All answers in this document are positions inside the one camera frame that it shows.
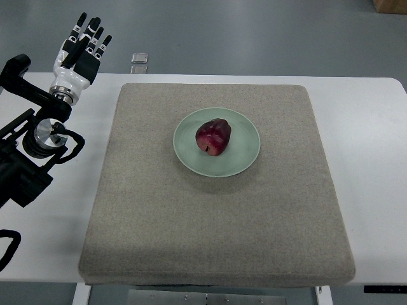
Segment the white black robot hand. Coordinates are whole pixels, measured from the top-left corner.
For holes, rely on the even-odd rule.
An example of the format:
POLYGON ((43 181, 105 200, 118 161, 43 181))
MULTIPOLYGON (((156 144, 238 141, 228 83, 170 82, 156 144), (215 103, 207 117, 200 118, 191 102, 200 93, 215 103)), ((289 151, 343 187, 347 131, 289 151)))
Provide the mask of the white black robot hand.
POLYGON ((70 106, 77 104, 83 90, 93 84, 100 67, 100 60, 112 40, 102 39, 104 28, 101 19, 93 17, 86 23, 84 12, 62 43, 53 65, 55 80, 49 93, 70 106))

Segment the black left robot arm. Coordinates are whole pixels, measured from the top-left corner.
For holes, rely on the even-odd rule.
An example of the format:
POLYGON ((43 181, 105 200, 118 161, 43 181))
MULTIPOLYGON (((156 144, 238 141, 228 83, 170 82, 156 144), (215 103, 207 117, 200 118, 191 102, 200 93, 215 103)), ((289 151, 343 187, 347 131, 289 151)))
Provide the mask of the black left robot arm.
POLYGON ((25 54, 7 61, 1 87, 40 107, 28 109, 1 128, 1 204, 13 200, 21 207, 33 202, 52 182, 54 165, 75 158, 84 138, 65 127, 76 94, 64 87, 46 92, 24 79, 31 64, 25 54))

